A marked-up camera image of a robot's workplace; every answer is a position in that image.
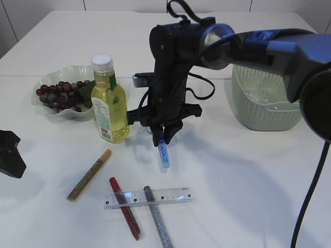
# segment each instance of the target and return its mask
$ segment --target leaf-shaped bowl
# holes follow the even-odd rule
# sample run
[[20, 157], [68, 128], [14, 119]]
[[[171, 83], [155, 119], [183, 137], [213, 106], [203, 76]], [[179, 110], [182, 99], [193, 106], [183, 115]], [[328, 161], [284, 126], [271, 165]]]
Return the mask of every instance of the leaf-shaped bowl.
[[88, 118], [94, 115], [93, 108], [87, 108], [84, 104], [79, 104], [78, 106], [82, 109], [82, 112], [77, 112], [70, 109], [65, 109], [58, 113], [55, 109], [46, 107], [39, 100], [36, 95], [36, 90], [40, 88], [41, 85], [46, 84], [56, 85], [60, 81], [67, 81], [69, 83], [76, 83], [77, 81], [93, 80], [93, 69], [91, 66], [69, 66], [62, 70], [55, 71], [43, 77], [34, 87], [34, 92], [32, 96], [32, 105], [36, 107], [41, 107], [44, 109], [45, 114], [53, 116], [61, 116], [66, 119], [71, 118]]

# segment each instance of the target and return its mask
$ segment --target green label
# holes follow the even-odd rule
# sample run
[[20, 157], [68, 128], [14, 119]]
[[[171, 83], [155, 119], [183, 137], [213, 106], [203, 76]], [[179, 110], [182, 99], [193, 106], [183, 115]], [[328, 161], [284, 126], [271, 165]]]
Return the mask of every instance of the green label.
[[110, 90], [113, 90], [116, 87], [116, 77], [115, 73], [109, 77]]

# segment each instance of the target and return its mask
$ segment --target green leaf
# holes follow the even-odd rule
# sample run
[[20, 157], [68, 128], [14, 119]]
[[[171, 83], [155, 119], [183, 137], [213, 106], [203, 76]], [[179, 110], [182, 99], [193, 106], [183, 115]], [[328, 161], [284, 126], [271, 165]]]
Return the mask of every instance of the green leaf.
[[81, 96], [84, 99], [84, 105], [86, 107], [92, 107], [91, 93], [94, 86], [95, 86], [95, 80], [93, 80], [87, 86], [78, 89], [79, 94], [81, 94]]

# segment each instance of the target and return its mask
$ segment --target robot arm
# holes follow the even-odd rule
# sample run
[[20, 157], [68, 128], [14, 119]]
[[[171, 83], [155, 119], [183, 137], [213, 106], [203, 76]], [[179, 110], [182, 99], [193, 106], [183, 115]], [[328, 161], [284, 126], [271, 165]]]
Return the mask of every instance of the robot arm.
[[[197, 23], [177, 15], [178, 2]], [[170, 1], [168, 11], [179, 23], [157, 25], [149, 42], [154, 73], [136, 74], [135, 86], [148, 86], [147, 106], [128, 112], [128, 122], [149, 126], [157, 146], [164, 131], [168, 144], [188, 116], [201, 115], [198, 104], [185, 103], [186, 80], [192, 66], [220, 70], [237, 64], [283, 76], [287, 98], [300, 99], [303, 116], [320, 137], [331, 141], [331, 35], [301, 29], [275, 29], [235, 34], [215, 18], [198, 18], [182, 0]]]

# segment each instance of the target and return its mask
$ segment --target yellow oil bottle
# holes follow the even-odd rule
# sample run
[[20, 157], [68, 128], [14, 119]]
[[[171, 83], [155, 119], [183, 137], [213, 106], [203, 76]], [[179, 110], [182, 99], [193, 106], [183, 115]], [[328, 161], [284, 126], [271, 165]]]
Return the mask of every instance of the yellow oil bottle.
[[91, 93], [100, 136], [108, 142], [122, 142], [130, 133], [124, 89], [116, 83], [112, 57], [98, 54], [92, 58], [96, 86]]

